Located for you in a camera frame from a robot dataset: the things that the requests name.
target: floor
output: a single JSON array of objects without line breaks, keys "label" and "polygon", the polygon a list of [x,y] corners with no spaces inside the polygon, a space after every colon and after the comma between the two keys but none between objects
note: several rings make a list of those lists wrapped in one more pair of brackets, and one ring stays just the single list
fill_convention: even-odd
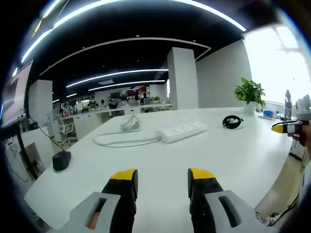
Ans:
[{"label": "floor", "polygon": [[[302,174],[301,162],[288,156],[278,179],[255,208],[256,212],[263,218],[284,212],[298,195]],[[291,212],[284,215],[274,226],[281,227],[290,215]]]}]

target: computer monitor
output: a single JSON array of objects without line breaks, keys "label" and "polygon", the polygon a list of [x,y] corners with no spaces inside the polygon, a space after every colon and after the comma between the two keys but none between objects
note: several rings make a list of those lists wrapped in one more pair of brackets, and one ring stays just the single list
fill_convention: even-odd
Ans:
[{"label": "computer monitor", "polygon": [[33,62],[25,65],[4,86],[2,93],[1,128],[6,128],[26,117],[26,85]]},{"label": "computer monitor", "polygon": [[119,99],[120,98],[120,92],[111,93],[110,97],[112,99]]},{"label": "computer monitor", "polygon": [[138,95],[138,89],[128,89],[128,90],[127,90],[127,94],[128,94],[129,96]]},{"label": "computer monitor", "polygon": [[144,98],[144,104],[153,104],[154,98]]}]

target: white cable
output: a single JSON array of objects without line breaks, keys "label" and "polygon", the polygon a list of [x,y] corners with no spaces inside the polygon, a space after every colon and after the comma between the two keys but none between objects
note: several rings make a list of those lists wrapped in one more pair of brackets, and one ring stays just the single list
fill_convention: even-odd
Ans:
[{"label": "white cable", "polygon": [[[161,141],[161,139],[158,137],[152,137],[152,138],[140,139],[140,140],[117,141],[117,142],[110,142],[110,143],[102,143],[102,142],[97,141],[97,138],[100,136],[105,136],[105,135],[107,136],[107,135],[121,134],[121,133],[134,133],[134,132],[140,131],[140,128],[142,126],[142,122],[135,115],[132,115],[132,116],[128,117],[124,123],[121,123],[120,126],[122,129],[121,132],[100,133],[96,137],[93,138],[93,141],[95,142],[95,144],[97,144],[99,146],[108,147],[108,148],[137,147],[137,146],[147,145],[147,144],[151,144],[154,142]],[[144,143],[129,145],[129,146],[119,146],[119,147],[111,146],[114,144],[135,143],[135,142],[144,142]]]},{"label": "white cable", "polygon": [[[161,139],[153,137],[153,138],[142,139],[142,140],[128,140],[128,141],[119,141],[119,142],[110,142],[110,143],[100,143],[100,142],[96,141],[95,138],[93,138],[93,141],[97,145],[103,146],[103,147],[108,147],[108,148],[126,148],[126,147],[138,147],[138,146],[142,146],[142,145],[151,144],[151,143],[154,143],[154,142],[159,142],[159,141],[161,141]],[[119,147],[110,146],[110,145],[113,145],[113,144],[133,143],[133,142],[145,142],[145,143],[129,145],[129,146],[119,146]]]}]

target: water bottle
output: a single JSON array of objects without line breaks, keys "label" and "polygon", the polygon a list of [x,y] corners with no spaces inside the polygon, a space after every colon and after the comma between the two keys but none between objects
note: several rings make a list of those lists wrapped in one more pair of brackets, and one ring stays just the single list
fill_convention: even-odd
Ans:
[{"label": "water bottle", "polygon": [[289,90],[286,90],[285,94],[285,113],[284,113],[285,120],[292,119],[292,98]]}]

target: ceiling light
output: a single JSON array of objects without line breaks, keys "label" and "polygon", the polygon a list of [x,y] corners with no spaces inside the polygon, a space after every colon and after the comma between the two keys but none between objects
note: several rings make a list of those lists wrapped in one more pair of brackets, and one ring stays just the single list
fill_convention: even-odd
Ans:
[{"label": "ceiling light", "polygon": [[105,75],[97,76],[97,77],[90,78],[90,79],[85,79],[85,80],[70,84],[70,85],[66,86],[66,88],[80,84],[80,83],[84,83],[87,81],[91,81],[91,80],[99,79],[99,78],[104,78],[104,77],[108,77],[108,76],[119,75],[119,74],[128,74],[128,73],[138,73],[138,72],[151,72],[151,71],[168,71],[168,69],[139,69],[139,70],[123,71],[123,72],[112,73],[112,74],[105,74]]},{"label": "ceiling light", "polygon": [[122,85],[130,85],[130,84],[139,84],[139,83],[163,83],[165,80],[152,80],[152,81],[139,81],[139,82],[130,82],[130,83],[119,83],[119,84],[113,84],[109,86],[101,86],[93,89],[89,89],[89,91],[94,91],[102,88],[108,88],[108,87],[113,87],[113,86],[122,86]]},{"label": "ceiling light", "polygon": [[28,57],[28,55],[31,53],[32,50],[40,43],[41,40],[43,40],[53,29],[50,29],[43,33],[31,46],[30,48],[25,52],[23,58],[21,59],[21,62],[23,63],[25,59]]},{"label": "ceiling light", "polygon": [[[117,2],[117,1],[123,1],[123,0],[100,0],[94,3],[91,3],[87,6],[81,7],[80,9],[66,15],[65,17],[63,17],[62,19],[60,19],[59,21],[57,21],[54,24],[54,27],[48,31],[46,31],[45,33],[43,33],[31,46],[30,48],[26,51],[26,53],[24,54],[21,62],[23,63],[25,61],[25,59],[27,58],[27,56],[31,53],[31,51],[37,46],[37,44],[39,44],[39,42],[46,37],[52,30],[54,30],[55,28],[57,28],[59,25],[63,24],[64,22],[68,21],[69,19],[85,12],[88,11],[90,9],[93,9],[95,7],[101,6],[101,5],[105,5],[108,3],[112,3],[112,2]],[[189,4],[198,8],[201,8],[203,10],[206,10],[208,12],[211,12],[215,15],[218,15],[219,17],[223,18],[224,20],[227,20],[228,22],[232,23],[234,26],[236,26],[237,28],[239,28],[241,31],[245,32],[246,28],[243,27],[241,24],[239,24],[237,21],[233,20],[232,18],[226,16],[225,14],[215,10],[214,8],[211,8],[209,6],[206,6],[202,3],[193,1],[193,0],[171,0],[171,1],[177,1],[177,2],[181,2],[181,3],[185,3],[185,4]]]},{"label": "ceiling light", "polygon": [[14,77],[15,75],[17,74],[17,67],[15,68],[13,74],[12,74],[12,77]]},{"label": "ceiling light", "polygon": [[209,11],[221,18],[223,18],[224,20],[227,20],[229,23],[232,23],[234,26],[236,26],[237,28],[239,28],[242,32],[246,31],[246,28],[243,27],[241,24],[239,24],[237,21],[233,20],[232,18],[230,18],[229,16],[226,16],[224,13],[221,13],[220,11],[215,10],[214,8],[211,8],[210,6],[206,6],[202,3],[193,1],[193,0],[170,0],[170,1],[177,1],[177,2],[182,2],[185,4],[189,4],[192,6],[196,6],[198,8],[201,8],[203,10]]},{"label": "ceiling light", "polygon": [[1,105],[0,119],[2,118],[2,110],[3,110],[3,104]]},{"label": "ceiling light", "polygon": [[68,96],[66,96],[66,98],[71,97],[71,96],[75,96],[76,94],[77,94],[77,93],[72,94],[72,95],[68,95]]},{"label": "ceiling light", "polygon": [[51,11],[56,7],[56,5],[60,2],[61,0],[56,0],[55,2],[53,2],[53,4],[48,8],[48,10],[46,11],[46,13],[44,14],[43,18],[47,17],[49,15],[49,13],[51,13]]},{"label": "ceiling light", "polygon": [[101,85],[108,85],[108,84],[112,84],[112,83],[114,83],[114,81],[113,80],[106,80],[106,81],[102,81],[102,82],[99,82],[99,84],[101,84]]}]

